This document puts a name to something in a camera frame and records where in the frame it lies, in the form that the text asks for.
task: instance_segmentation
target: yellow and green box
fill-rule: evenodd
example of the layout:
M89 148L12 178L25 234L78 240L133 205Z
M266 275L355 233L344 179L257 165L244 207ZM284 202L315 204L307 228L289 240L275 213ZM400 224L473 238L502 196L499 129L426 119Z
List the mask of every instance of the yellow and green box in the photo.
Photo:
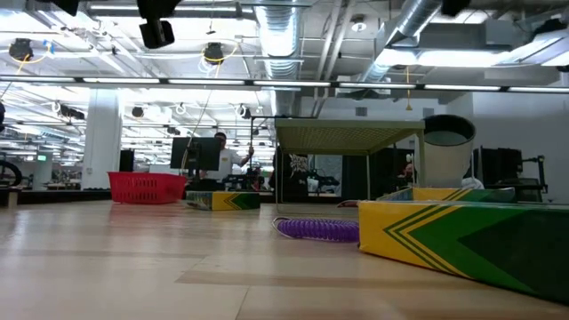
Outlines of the yellow and green box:
M260 196L255 192L188 191L186 203L208 211L251 210L260 208Z
M516 202L516 190L457 189L457 188L408 188L377 199L378 201L469 201L512 204Z
M393 200L359 204L361 251L569 304L569 207Z

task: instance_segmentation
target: white bucket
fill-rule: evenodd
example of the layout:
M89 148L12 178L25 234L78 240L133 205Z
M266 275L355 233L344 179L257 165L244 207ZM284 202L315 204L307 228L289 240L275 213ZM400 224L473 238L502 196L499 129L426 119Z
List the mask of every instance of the white bucket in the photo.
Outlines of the white bucket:
M469 120L454 115L429 116L424 121L425 187L460 188L470 166L476 128Z

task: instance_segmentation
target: man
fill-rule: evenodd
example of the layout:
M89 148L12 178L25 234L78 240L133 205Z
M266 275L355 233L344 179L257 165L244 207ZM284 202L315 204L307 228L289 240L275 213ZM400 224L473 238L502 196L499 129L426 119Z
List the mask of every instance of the man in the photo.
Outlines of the man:
M230 150L225 148L227 142L227 136L223 132L217 132L213 136L221 140L221 152L220 152L220 169L218 171L201 171L200 176L202 179L216 180L217 182L222 182L223 179L227 178L231 174L233 164L238 164L239 166L244 166L249 162L255 150L252 146L249 147L249 155L241 158L235 150Z

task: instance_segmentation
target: white column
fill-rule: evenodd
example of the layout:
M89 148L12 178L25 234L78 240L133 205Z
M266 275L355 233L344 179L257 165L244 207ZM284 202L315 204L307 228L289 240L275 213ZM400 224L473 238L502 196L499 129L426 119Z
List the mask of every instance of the white column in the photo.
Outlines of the white column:
M52 179L53 152L37 152L36 168L34 168L34 190L46 190L44 183Z
M107 172L118 171L124 106L119 91L91 89L81 188L110 188Z

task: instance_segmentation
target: red basket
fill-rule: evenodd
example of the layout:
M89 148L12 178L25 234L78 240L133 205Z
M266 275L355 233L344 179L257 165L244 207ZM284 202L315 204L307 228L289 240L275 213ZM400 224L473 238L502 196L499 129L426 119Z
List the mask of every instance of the red basket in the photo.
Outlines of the red basket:
M186 177L167 173L109 172L113 201L170 204L182 199Z

